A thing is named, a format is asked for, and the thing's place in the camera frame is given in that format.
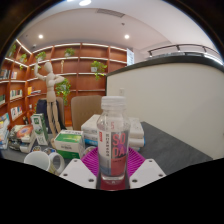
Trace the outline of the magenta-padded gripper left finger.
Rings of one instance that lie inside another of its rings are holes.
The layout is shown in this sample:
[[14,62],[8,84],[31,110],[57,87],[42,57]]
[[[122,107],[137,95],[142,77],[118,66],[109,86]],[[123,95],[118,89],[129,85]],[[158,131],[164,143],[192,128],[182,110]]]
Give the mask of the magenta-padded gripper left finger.
[[94,148],[81,159],[72,159],[60,177],[81,187],[95,189],[98,173],[98,152]]

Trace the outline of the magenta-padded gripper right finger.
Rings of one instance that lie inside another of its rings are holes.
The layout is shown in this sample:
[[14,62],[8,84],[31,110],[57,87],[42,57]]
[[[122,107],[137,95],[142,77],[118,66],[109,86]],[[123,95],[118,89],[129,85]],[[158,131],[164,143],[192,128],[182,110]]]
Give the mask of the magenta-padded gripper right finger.
[[154,159],[145,159],[132,148],[128,154],[127,174],[131,189],[146,186],[166,176]]

